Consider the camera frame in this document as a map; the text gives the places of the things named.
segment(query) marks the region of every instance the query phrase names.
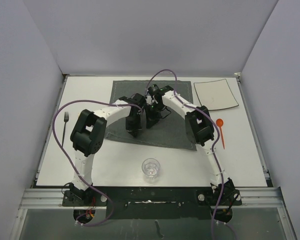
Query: gray towel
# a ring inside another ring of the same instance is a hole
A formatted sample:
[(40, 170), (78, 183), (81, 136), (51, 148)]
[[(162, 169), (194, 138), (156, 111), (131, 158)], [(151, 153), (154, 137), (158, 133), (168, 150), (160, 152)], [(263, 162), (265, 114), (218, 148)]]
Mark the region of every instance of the gray towel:
[[(130, 98), (133, 94), (144, 94), (148, 81), (113, 81), (110, 103), (114, 103), (122, 96)], [(153, 81), (151, 84), (157, 84), (159, 88), (171, 86), (174, 88), (175, 81)], [(193, 102), (192, 87), (190, 81), (178, 81), (177, 93), (189, 102)], [(146, 129), (146, 113), (141, 118), (142, 131), (137, 137), (131, 136), (126, 132), (126, 120), (124, 118), (111, 124), (105, 132), (105, 138), (130, 144), (141, 144), (164, 148), (187, 149), (196, 151), (196, 146), (192, 144), (186, 136), (185, 120), (175, 111), (161, 119), (152, 128)]]

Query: gray wall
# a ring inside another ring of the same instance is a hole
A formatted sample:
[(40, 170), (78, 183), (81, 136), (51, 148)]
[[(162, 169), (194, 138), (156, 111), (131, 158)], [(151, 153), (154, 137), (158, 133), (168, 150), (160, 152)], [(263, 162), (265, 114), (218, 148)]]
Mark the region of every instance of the gray wall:
[(277, 0), (24, 0), (63, 73), (232, 75)]
[(300, 239), (300, 0), (279, 0), (242, 77), (271, 177)]
[(61, 82), (22, 0), (0, 0), (0, 240), (36, 173)]

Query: silver fork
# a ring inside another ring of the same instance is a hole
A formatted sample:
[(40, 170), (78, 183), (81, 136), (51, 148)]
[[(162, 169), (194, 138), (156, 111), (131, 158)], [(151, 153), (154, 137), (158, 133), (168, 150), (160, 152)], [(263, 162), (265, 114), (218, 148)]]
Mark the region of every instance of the silver fork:
[(63, 134), (62, 134), (62, 147), (64, 146), (64, 141), (65, 141), (65, 134), (66, 134), (66, 124), (69, 121), (69, 112), (65, 111), (64, 112), (64, 127), (63, 127)]

